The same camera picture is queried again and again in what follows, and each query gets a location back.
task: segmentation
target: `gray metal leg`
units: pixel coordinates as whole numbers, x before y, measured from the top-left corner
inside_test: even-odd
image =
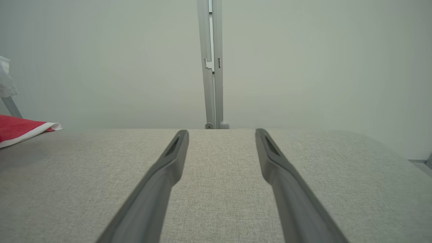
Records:
[[[18,107],[15,105],[15,102],[13,101],[12,97],[2,97],[4,105],[8,109],[11,116],[15,116],[18,118],[22,118],[21,113],[18,110]]]
[[[432,153],[431,153],[431,155],[429,155],[429,158],[425,164],[426,164],[426,166],[429,167],[429,169],[432,169]]]

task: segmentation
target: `white plastic bag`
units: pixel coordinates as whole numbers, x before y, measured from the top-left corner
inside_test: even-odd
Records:
[[[9,62],[9,59],[0,57],[0,97],[9,97],[18,94],[13,80],[9,76]]]

